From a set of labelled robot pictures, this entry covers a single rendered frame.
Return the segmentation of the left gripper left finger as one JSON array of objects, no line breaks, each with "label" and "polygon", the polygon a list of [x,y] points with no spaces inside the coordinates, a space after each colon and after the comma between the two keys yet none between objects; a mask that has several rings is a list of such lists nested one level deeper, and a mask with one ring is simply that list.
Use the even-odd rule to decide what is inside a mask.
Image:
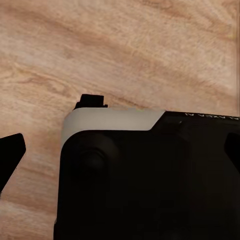
[{"label": "left gripper left finger", "polygon": [[0,193],[25,153],[26,144],[21,133],[0,138]]}]

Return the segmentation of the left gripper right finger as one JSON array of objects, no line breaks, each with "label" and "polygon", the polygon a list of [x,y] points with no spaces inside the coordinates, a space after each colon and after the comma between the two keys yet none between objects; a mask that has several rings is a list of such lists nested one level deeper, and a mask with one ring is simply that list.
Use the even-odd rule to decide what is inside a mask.
[{"label": "left gripper right finger", "polygon": [[240,173],[240,135],[235,133],[229,133],[227,135],[224,151],[230,158],[236,169]]}]

